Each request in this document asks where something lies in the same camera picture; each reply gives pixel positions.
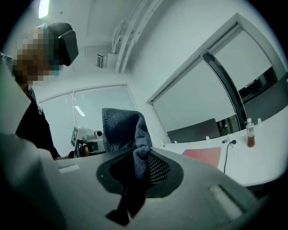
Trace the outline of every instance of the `plastic bottle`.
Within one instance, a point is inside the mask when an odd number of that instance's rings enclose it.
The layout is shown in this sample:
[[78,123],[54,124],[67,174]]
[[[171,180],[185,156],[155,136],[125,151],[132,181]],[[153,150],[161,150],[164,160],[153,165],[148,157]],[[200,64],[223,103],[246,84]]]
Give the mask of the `plastic bottle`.
[[254,132],[254,124],[251,121],[251,118],[247,119],[247,137],[248,137],[248,147],[253,147],[255,145],[255,132]]

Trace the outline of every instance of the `dark cloth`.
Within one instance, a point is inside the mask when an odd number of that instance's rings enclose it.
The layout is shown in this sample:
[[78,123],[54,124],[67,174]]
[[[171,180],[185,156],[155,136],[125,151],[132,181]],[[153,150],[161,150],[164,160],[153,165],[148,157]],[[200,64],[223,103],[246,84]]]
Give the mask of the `dark cloth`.
[[106,152],[136,147],[133,152],[135,179],[142,181],[148,171],[152,143],[145,118],[137,111],[102,109],[103,144]]
[[31,141],[37,148],[48,150],[53,159],[60,157],[53,145],[50,127],[44,113],[39,113],[37,103],[31,100],[26,113],[17,128],[16,135]]

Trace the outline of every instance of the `brown liquid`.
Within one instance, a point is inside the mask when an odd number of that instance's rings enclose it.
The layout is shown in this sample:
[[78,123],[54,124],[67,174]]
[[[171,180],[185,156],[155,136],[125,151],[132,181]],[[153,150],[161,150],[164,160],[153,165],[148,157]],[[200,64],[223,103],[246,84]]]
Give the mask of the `brown liquid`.
[[255,136],[248,137],[248,147],[253,147],[255,145]]

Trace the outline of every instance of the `black cable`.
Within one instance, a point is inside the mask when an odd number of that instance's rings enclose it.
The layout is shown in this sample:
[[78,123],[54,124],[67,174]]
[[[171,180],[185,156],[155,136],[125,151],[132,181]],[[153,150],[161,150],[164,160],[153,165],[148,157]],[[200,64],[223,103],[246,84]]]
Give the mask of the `black cable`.
[[226,170],[226,162],[227,162],[227,155],[228,155],[228,147],[230,144],[236,144],[236,140],[231,141],[228,145],[227,145],[227,149],[226,149],[226,159],[225,159],[225,164],[224,164],[224,174],[225,174],[225,170]]

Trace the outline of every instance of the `gray chair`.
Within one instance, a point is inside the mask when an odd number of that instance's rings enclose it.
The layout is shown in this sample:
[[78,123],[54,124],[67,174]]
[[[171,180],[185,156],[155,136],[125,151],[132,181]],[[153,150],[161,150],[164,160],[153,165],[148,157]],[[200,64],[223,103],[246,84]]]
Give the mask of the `gray chair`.
[[177,143],[203,141],[206,140],[206,136],[209,136],[210,139],[220,137],[214,118],[185,128],[169,131],[167,134],[172,143],[175,141]]
[[288,73],[269,89],[244,104],[247,118],[251,118],[254,124],[258,123],[258,118],[264,121],[288,105],[287,78]]

